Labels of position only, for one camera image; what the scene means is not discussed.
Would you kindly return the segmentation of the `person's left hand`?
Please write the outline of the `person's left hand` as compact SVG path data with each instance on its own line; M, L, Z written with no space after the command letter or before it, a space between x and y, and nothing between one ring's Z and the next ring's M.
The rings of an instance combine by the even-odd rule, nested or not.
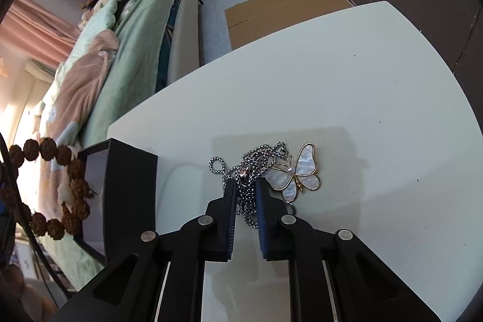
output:
M2 273L15 297L33 321L49 321L57 312L58 307L52 299L45 298L31 284L24 281L24 276L18 266L10 265L4 268Z

